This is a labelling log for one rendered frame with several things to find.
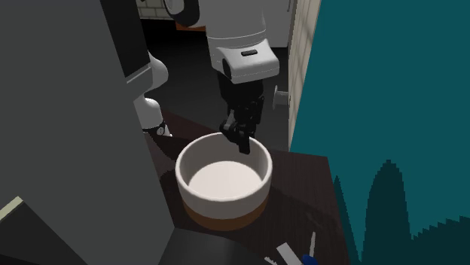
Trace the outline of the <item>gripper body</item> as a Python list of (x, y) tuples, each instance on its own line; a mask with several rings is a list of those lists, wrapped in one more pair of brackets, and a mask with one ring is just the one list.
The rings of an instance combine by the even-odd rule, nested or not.
[(262, 80), (234, 84), (227, 76), (217, 72), (218, 86), (222, 99), (227, 103), (227, 114), (235, 111), (237, 115), (252, 117), (252, 102), (264, 96)]

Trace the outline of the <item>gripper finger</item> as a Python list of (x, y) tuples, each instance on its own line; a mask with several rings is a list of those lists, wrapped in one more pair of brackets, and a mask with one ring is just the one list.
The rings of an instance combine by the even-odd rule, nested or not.
[(252, 102), (252, 117), (251, 117), (251, 137), (255, 137), (257, 125), (261, 123), (261, 116), (264, 107), (264, 96), (259, 96)]
[(229, 142), (238, 146), (240, 153), (250, 154), (252, 125), (247, 116), (239, 116), (235, 111), (229, 111), (227, 117), (220, 124), (219, 130)]

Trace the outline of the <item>grey round knob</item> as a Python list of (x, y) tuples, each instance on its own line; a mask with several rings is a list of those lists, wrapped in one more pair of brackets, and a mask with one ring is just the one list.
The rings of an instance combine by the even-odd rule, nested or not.
[(278, 105), (289, 105), (290, 104), (290, 95), (288, 91), (279, 90), (276, 85), (273, 93), (273, 110), (276, 109)]

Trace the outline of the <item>white bowl with brown base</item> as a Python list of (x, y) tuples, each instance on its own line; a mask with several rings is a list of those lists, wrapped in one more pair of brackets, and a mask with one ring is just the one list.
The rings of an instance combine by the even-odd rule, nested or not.
[(270, 152), (249, 139), (250, 153), (241, 153), (220, 132), (187, 144), (175, 162), (175, 178), (185, 211), (202, 227), (238, 230), (261, 216), (268, 202), (273, 174)]

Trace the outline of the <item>large grey box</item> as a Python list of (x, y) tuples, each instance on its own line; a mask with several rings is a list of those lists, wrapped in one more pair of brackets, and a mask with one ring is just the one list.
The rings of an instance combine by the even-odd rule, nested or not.
[(0, 265), (159, 265), (136, 0), (0, 0)]

